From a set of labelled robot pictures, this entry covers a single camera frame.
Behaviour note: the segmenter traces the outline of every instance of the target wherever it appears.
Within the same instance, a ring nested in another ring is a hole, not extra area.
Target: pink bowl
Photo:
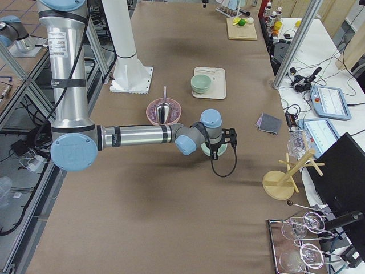
[[[147,109],[146,109],[146,116],[149,120],[149,122],[151,124],[153,124],[154,126],[158,126],[160,124],[157,123],[157,119],[156,119],[156,106],[160,103],[162,103],[164,101],[163,98],[158,98],[154,101],[152,101]],[[175,100],[171,99],[171,98],[166,98],[166,102],[168,102],[171,105],[171,116],[170,116],[170,120],[168,121],[168,123],[164,124],[164,125],[170,125],[170,124],[176,124],[181,116],[181,106],[179,103],[177,103]]]

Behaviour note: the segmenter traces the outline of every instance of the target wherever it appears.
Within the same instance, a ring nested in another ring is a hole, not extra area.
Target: power strip
[[[27,165],[27,170],[36,172],[40,165],[44,162],[44,158],[40,155],[36,155],[34,159],[31,159]]]

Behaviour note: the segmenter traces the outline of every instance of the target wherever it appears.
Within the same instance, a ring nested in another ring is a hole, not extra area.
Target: blue joint cap
[[[67,133],[58,137],[51,146],[53,162],[67,171],[80,171],[91,166],[98,154],[98,147],[89,136]]]
[[[219,111],[212,108],[203,111],[200,121],[208,128],[217,128],[222,126],[222,117]]]
[[[186,135],[180,135],[175,140],[175,145],[180,150],[180,152],[184,155],[189,155],[196,150],[195,142]]]
[[[21,20],[16,17],[15,15],[7,15],[4,16],[2,18],[0,18],[0,21],[4,22],[4,23],[20,23]]]
[[[13,43],[8,37],[4,35],[0,35],[0,42],[6,47],[9,47]]]
[[[45,6],[58,11],[73,11],[80,8],[85,0],[39,0]]]

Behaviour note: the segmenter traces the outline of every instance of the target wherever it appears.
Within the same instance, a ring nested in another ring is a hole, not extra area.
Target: metal scoop
[[[164,100],[156,106],[156,120],[159,124],[166,124],[170,121],[171,105],[166,102],[166,86],[164,87]]]

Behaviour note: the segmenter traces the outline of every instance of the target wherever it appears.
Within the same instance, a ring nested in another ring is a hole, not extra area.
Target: white pillar
[[[110,91],[147,94],[152,78],[152,67],[139,61],[133,38],[126,0],[102,0],[117,61]]]

